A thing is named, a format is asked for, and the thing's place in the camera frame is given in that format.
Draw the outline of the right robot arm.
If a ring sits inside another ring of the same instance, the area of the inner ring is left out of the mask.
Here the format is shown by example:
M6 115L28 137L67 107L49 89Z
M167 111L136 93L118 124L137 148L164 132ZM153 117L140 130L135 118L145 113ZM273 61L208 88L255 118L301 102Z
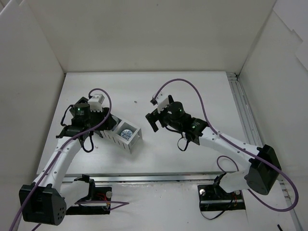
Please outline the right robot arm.
M271 146L258 147L214 132L206 121L186 113L182 103L174 101L171 95L160 93L151 103L157 108L146 119L154 131L158 131L156 123L159 122L167 130L180 134L187 144L192 142L215 150L243 167L238 173L223 173L216 179L213 186L216 197L224 198L233 191L245 189L269 194L279 175L276 169L281 169Z

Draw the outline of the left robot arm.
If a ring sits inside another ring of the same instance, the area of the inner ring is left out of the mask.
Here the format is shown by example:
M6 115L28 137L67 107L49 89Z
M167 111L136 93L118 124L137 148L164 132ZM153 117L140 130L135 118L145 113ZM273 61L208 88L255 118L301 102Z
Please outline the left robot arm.
M89 94L70 105L73 111L71 124L62 124L63 129L56 136L57 145L46 166L30 185L23 185L19 191L21 215L26 222L59 225L67 209L80 200L90 202L96 197L95 182L88 175L76 178L67 188L61 185L76 154L85 149L85 141L93 141L94 133L112 130L116 120L111 115L111 106L103 107L105 90L100 94Z

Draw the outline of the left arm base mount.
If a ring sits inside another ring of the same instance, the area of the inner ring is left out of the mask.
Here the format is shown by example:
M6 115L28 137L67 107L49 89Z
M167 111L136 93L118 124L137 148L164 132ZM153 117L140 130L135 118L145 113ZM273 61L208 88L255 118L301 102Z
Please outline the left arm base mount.
M82 175L75 178L74 181L84 181L89 183L90 193L67 209L66 215L109 215L111 204L109 203L112 198L111 186L97 186L94 179L88 175Z

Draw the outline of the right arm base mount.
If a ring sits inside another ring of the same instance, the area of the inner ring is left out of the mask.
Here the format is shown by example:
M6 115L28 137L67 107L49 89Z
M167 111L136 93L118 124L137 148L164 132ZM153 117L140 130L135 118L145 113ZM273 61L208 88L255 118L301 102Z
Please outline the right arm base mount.
M197 185L199 210L209 221L218 219L227 211L246 210L243 193L225 192L220 181L226 174L217 176L212 184Z

